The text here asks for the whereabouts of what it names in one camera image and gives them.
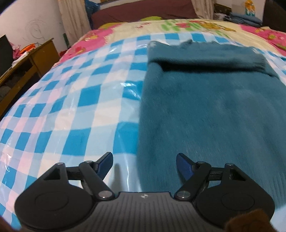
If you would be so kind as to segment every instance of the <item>plastic sheet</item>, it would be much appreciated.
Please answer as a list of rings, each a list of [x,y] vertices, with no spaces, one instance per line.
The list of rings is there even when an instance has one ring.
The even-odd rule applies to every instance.
[[[114,166],[105,183],[114,192],[140,191],[136,147],[147,44],[188,39],[237,44],[202,32],[129,38],[61,63],[29,89],[0,122],[0,215],[19,228],[14,202],[37,177],[57,162],[77,166],[107,151]],[[284,62],[265,56],[284,78]]]

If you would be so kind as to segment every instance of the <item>wooden desk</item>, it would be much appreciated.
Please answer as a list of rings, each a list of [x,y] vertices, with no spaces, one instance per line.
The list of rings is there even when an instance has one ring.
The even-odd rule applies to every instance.
[[[59,61],[59,54],[52,40],[33,49],[29,54],[19,61],[14,67],[8,69],[0,77],[0,89],[9,86],[11,89],[0,99],[0,119],[12,107],[12,105],[43,75],[45,75],[54,63]]]

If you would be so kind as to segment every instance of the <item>pink floral fabric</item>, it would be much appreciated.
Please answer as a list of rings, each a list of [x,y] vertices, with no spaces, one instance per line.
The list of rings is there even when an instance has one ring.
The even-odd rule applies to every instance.
[[[256,28],[246,25],[241,25],[244,31],[258,35],[265,39],[268,43],[275,46],[276,49],[284,56],[286,56],[286,34],[280,31],[274,31],[263,28]]]
[[[92,30],[86,33],[81,40],[76,42],[60,59],[59,62],[54,64],[54,67],[58,64],[65,62],[68,59],[71,59],[77,55],[80,55],[84,52],[92,51],[98,48],[101,48],[107,43],[106,36],[113,33],[113,28],[119,26],[120,24],[111,26],[107,29],[97,29]]]

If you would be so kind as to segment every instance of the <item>maroon pillow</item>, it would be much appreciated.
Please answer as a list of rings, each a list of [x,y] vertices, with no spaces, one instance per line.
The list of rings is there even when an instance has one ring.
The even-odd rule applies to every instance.
[[[94,29],[105,23],[136,22],[159,16],[163,19],[195,19],[191,0],[143,0],[100,10],[92,15]]]

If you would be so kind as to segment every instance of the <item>drawing on wall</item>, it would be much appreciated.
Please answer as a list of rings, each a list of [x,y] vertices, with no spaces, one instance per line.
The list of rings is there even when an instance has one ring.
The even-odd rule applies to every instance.
[[[25,26],[27,41],[33,43],[44,43],[50,39],[49,29],[45,21],[35,19],[29,21]]]

